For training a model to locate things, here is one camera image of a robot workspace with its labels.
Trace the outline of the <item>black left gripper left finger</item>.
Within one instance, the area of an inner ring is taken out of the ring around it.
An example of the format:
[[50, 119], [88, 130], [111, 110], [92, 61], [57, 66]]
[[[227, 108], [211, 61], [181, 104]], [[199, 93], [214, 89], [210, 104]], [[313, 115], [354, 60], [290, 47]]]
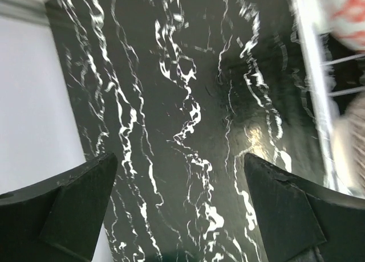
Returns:
[[92, 261], [118, 160], [101, 154], [1, 195], [1, 261]]

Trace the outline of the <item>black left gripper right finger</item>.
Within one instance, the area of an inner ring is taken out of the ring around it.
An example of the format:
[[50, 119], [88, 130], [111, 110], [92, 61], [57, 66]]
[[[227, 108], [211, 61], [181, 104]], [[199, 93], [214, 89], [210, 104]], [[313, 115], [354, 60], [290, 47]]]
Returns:
[[263, 246], [269, 261], [364, 261], [364, 199], [244, 156]]

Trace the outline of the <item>beige patterned bowl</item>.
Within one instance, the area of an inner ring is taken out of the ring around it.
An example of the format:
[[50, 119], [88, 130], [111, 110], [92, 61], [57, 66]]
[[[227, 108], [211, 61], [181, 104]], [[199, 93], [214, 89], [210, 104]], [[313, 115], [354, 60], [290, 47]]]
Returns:
[[348, 156], [354, 181], [353, 188], [364, 195], [364, 92], [353, 99], [343, 117], [347, 122]]

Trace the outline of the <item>white wire dish rack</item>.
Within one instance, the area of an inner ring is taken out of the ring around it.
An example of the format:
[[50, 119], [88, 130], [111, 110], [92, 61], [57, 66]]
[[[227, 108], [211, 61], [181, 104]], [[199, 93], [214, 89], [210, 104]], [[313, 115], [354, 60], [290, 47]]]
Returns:
[[327, 69], [331, 63], [326, 61], [316, 22], [309, 11], [310, 2], [318, 3], [317, 0], [291, 0], [291, 5], [298, 26], [326, 172], [323, 183], [329, 189], [364, 198], [364, 189], [352, 169], [349, 123], [346, 118], [340, 117], [330, 94], [331, 81]]

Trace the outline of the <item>blue patterned bowl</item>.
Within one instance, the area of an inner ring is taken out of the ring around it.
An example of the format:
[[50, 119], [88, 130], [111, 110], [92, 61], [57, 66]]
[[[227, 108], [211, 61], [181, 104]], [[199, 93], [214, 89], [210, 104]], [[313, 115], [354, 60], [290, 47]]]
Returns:
[[364, 0], [319, 0], [331, 35], [347, 48], [364, 53]]

